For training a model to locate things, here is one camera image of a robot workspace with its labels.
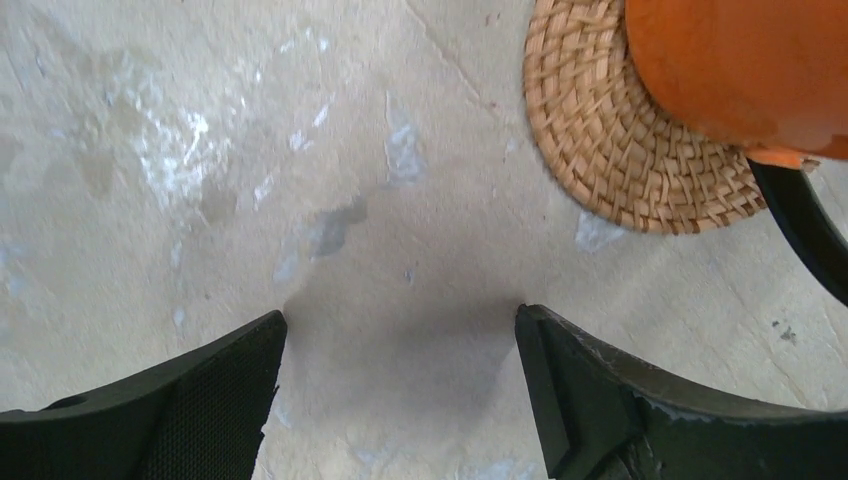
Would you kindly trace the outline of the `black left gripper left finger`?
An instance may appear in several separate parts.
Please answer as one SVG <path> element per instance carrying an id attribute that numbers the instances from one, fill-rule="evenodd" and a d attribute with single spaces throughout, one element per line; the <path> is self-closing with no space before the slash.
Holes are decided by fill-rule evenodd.
<path id="1" fill-rule="evenodd" d="M 278 389 L 278 310 L 37 411 L 1 415 L 4 479 L 249 479 Z"/>

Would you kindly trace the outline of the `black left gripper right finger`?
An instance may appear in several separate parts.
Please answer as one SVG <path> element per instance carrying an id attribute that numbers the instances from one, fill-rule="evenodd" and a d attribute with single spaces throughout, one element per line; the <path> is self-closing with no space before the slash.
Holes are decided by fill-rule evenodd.
<path id="1" fill-rule="evenodd" d="M 847 415 L 672 374 L 541 305 L 515 339 L 551 479 L 843 479 Z"/>

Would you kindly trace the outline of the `orange mug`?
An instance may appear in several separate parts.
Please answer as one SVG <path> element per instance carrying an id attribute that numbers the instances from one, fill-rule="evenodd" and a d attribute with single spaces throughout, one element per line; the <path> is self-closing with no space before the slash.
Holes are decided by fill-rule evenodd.
<path id="1" fill-rule="evenodd" d="M 803 164 L 847 158 L 846 3 L 630 0 L 624 17 L 652 98 L 743 152 L 793 251 L 845 301 L 847 244 Z"/>

